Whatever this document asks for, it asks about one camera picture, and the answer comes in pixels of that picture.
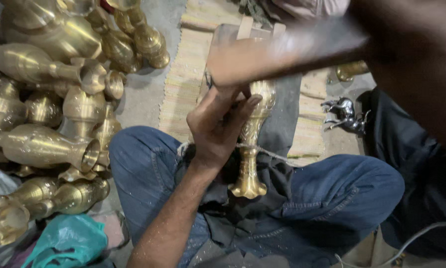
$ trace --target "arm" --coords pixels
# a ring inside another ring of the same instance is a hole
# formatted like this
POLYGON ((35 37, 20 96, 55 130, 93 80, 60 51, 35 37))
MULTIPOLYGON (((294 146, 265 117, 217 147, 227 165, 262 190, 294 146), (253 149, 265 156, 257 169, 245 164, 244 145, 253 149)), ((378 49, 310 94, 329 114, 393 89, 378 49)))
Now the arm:
POLYGON ((142 235, 127 267, 175 267, 182 256, 198 204, 219 170, 192 161, 182 182, 142 235))
POLYGON ((212 88, 188 114, 187 123, 196 145, 195 158, 132 251, 127 267, 166 268, 178 264, 206 188, 228 161, 241 127, 262 99, 254 95, 232 109, 238 93, 236 88, 223 92, 212 88))

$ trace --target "woven mat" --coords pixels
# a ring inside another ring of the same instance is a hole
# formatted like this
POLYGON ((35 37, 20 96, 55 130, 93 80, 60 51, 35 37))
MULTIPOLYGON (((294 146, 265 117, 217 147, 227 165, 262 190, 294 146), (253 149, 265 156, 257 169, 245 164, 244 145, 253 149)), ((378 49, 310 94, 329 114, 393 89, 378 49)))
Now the woven mat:
MULTIPOLYGON (((226 0, 188 0, 181 18, 181 41, 177 57, 165 80, 165 98, 160 106, 159 129, 180 142, 189 139, 187 114, 195 107, 215 28, 223 23, 239 25, 238 6, 226 0)), ((303 76, 299 119, 288 157, 300 165, 318 160, 324 152, 321 125, 325 118, 320 104, 326 97, 329 71, 317 70, 303 76)))

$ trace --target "brass vase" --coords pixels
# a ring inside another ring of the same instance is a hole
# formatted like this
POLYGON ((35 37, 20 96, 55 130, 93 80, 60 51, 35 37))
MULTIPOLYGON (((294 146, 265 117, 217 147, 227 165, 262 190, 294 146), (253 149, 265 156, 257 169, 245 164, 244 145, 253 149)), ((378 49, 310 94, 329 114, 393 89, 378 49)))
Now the brass vase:
POLYGON ((335 69, 335 74, 339 81, 351 82, 356 75, 369 72, 369 67, 364 61, 358 61, 355 63, 342 64, 335 69))
POLYGON ((17 240, 28 228, 30 220, 41 219, 55 212, 79 214, 107 197, 109 184, 105 180, 65 183, 50 199, 34 204, 22 204, 10 197, 0 197, 0 245, 17 240))
MULTIPOLYGON (((142 12, 142 15, 143 15, 143 22, 147 23, 147 18, 143 12, 142 12)), ((127 12, 121 11, 119 9, 115 9, 114 10, 114 20, 115 20, 115 24, 117 24, 117 27, 119 27, 119 29, 121 29, 121 31, 123 31, 125 34, 127 34, 131 38, 134 37, 135 27, 132 25, 129 16, 127 15, 127 12)))
POLYGON ((63 113, 73 122, 78 138, 90 138, 94 126, 105 118, 104 94, 91 95, 72 87, 64 99, 63 113))
POLYGON ((94 31, 102 37, 102 51, 112 62, 126 73, 134 73, 142 68, 142 59, 137 57, 133 40, 121 31, 109 28, 107 13, 101 8, 91 12, 86 19, 94 31))
POLYGON ((267 192, 265 184, 261 183, 256 173, 256 155, 258 150, 252 146, 257 146, 259 131, 264 120, 269 116, 276 102, 276 91, 273 81, 257 81, 250 84, 251 94, 260 94, 261 102, 256 106, 250 118, 243 125, 240 132, 241 143, 248 147, 241 147, 240 175, 235 184, 228 188, 236 197, 253 199, 257 196, 264 196, 267 192))
MULTIPOLYGON (((105 98, 102 92, 94 95, 87 94, 78 87, 69 90, 64 99, 63 112, 65 117, 71 120, 76 131, 76 139, 82 141, 98 140, 92 138, 94 126, 105 118, 105 98)), ((59 178, 72 182, 77 179, 94 179, 97 174, 90 170, 79 170, 77 167, 70 167, 59 174, 59 178)))
POLYGON ((28 123, 56 127, 63 119, 62 100, 54 92, 35 91, 24 102, 28 107, 28 123))
MULTIPOLYGON (((15 126, 25 122, 28 110, 19 99, 19 88, 23 85, 0 77, 0 130, 10 131, 15 126)), ((0 163, 6 163, 8 159, 0 148, 0 163)))
MULTIPOLYGON (((60 11, 56 0, 0 0, 4 5, 1 28, 8 43, 27 43, 43 49, 54 61, 68 64, 72 58, 99 58, 101 37, 81 16, 60 11)), ((89 11, 84 1, 59 0, 71 13, 89 11)))
POLYGON ((51 168, 70 163, 83 172, 89 171, 99 156, 99 141, 70 139, 50 128, 25 124, 10 132, 0 131, 0 147, 6 158, 19 164, 51 168))
POLYGON ((97 60, 75 58, 73 63, 53 62, 43 50, 28 44, 0 46, 0 71, 17 81, 37 84, 65 79, 78 82, 89 94, 104 90, 107 72, 97 60))
POLYGON ((93 168, 94 171, 105 171, 109 168, 109 144, 112 137, 122 129, 121 123, 115 119, 114 106, 111 102, 106 102, 105 115, 104 121, 97 124, 93 131, 93 137, 101 144, 101 153, 93 168))
POLYGON ((138 6, 127 10, 127 15, 135 27, 134 41, 137 50, 149 61, 150 66, 162 69, 170 62, 165 37, 146 23, 145 15, 138 6))
POLYGON ((110 70, 105 79, 104 94, 112 100, 120 100, 124 94, 124 86, 127 83, 127 77, 120 71, 110 70))

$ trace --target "man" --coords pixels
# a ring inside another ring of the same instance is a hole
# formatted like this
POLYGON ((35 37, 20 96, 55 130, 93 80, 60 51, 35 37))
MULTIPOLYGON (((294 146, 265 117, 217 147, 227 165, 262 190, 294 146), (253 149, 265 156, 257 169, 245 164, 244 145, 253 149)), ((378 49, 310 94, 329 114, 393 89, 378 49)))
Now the man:
MULTIPOLYGON (((349 12, 387 53, 368 62, 379 87, 446 146, 446 0, 353 0, 349 12)), ((261 99, 232 109, 239 92, 212 88, 188 115, 196 154, 178 185, 178 141, 148 127, 112 140, 113 176, 135 243, 128 267, 185 267, 195 255, 204 258, 199 249, 211 234, 200 201, 261 99)), ((336 155, 295 169, 290 187, 267 222, 224 249, 231 258, 206 267, 263 267, 280 256, 277 267, 327 268, 390 215, 404 181, 375 158, 336 155)))

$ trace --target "silver horse statue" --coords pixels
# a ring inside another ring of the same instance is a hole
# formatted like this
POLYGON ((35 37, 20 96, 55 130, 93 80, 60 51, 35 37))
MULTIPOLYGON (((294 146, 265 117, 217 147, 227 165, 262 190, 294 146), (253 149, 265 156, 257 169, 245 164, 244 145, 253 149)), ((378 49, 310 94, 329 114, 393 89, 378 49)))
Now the silver horse statue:
POLYGON ((336 126, 344 126, 345 128, 359 133, 365 134, 365 125, 367 124, 367 116, 370 110, 366 113, 355 114, 353 102, 349 98, 341 97, 339 100, 330 100, 321 104, 324 107, 324 113, 335 113, 339 119, 326 119, 325 123, 333 123, 327 130, 333 129, 336 126))

